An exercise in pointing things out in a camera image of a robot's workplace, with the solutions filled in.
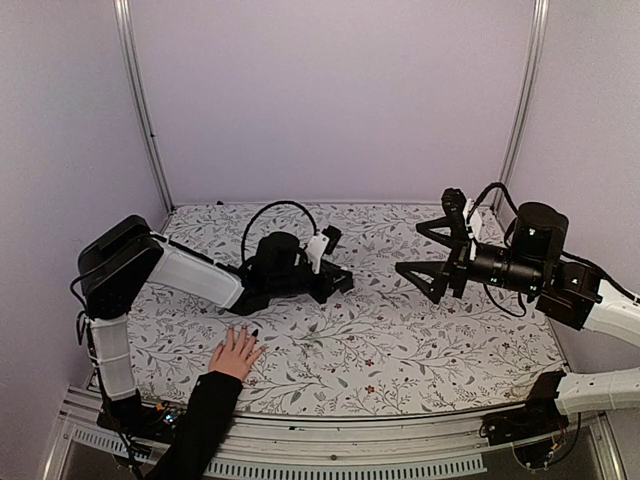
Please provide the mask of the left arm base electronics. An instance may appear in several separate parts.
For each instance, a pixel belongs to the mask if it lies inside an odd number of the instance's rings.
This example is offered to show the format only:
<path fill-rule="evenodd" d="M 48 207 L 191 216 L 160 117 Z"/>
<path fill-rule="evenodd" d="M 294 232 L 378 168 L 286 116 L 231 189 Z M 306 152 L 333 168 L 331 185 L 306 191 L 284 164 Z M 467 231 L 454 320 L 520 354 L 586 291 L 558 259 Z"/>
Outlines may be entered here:
<path fill-rule="evenodd" d="M 123 400 L 103 394 L 97 425 L 117 434 L 124 447 L 125 465 L 141 479 L 140 460 L 148 457 L 151 448 L 137 440 L 171 444 L 183 413 L 181 406 L 170 401 L 145 403 L 139 392 Z"/>

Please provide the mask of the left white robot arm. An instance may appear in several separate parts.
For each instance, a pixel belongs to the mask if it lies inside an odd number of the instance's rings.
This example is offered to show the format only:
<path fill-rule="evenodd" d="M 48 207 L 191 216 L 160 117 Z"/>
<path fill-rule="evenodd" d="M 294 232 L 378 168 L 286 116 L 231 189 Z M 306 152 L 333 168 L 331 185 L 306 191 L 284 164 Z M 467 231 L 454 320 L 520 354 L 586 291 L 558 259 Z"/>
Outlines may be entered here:
<path fill-rule="evenodd" d="M 78 258 L 71 290 L 81 295 L 89 327 L 92 361 L 111 419 L 128 434 L 148 426 L 148 412 L 136 401 L 128 341 L 128 315 L 142 287 L 155 283 L 200 297 L 235 315 L 266 309 L 273 299 L 307 294 L 324 304 L 354 286 L 351 272 L 326 260 L 341 238 L 329 226 L 302 243 L 277 231 L 262 238 L 239 267 L 224 265 L 152 231 L 138 215 L 110 229 Z"/>

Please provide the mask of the black sleeved forearm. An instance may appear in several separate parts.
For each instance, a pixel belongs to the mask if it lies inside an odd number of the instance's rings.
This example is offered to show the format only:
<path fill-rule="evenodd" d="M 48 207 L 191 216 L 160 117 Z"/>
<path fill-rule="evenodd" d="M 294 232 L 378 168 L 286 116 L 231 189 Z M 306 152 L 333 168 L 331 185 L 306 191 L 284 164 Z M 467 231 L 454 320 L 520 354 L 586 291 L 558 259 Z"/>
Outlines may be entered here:
<path fill-rule="evenodd" d="M 232 422 L 242 382 L 220 372 L 201 375 L 168 450 L 145 479 L 201 479 Z"/>

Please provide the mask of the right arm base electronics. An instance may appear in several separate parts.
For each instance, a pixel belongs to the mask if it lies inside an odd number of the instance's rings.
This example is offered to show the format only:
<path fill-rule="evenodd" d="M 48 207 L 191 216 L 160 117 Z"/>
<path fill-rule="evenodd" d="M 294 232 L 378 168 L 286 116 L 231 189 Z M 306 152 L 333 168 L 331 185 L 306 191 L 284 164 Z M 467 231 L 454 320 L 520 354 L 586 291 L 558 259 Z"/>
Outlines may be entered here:
<path fill-rule="evenodd" d="M 531 472 L 548 470 L 562 462 L 575 449 L 582 427 L 582 414 L 578 413 L 573 438 L 568 441 L 569 416 L 562 414 L 555 403 L 560 382 L 567 377 L 564 371 L 543 373 L 522 406 L 484 415 L 478 435 L 490 446 L 545 436 L 539 442 L 514 447 L 516 461 Z"/>

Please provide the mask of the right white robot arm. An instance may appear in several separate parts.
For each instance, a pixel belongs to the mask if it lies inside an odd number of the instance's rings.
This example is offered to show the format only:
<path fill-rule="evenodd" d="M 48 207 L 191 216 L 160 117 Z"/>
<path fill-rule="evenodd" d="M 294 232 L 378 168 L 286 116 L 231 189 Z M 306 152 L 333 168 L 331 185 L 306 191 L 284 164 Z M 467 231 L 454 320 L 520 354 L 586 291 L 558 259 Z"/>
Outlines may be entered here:
<path fill-rule="evenodd" d="M 508 230 L 510 244 L 484 244 L 475 237 L 468 204 L 443 203 L 443 217 L 417 231 L 449 248 L 441 262 L 399 262 L 398 274 L 431 302 L 446 292 L 463 295 L 468 282 L 524 294 L 536 310 L 577 331 L 586 329 L 639 343 L 639 297 L 617 284 L 601 267 L 564 251 L 568 218 L 539 202 L 522 204 Z M 517 427 L 537 436 L 556 414 L 622 410 L 639 405 L 639 371 L 577 374 L 545 372 L 532 385 L 517 415 Z"/>

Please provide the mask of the person's bare hand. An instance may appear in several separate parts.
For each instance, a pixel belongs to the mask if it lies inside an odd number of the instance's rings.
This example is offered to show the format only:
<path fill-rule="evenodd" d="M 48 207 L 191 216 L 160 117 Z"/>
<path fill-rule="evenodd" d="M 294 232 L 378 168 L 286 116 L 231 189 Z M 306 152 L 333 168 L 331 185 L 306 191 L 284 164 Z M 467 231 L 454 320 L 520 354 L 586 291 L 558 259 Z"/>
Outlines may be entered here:
<path fill-rule="evenodd" d="M 239 330 L 231 326 L 226 339 L 215 349 L 208 372 L 218 372 L 245 381 L 256 361 L 266 351 L 265 347 L 257 347 L 256 342 L 257 333 L 250 333 L 246 325 Z"/>

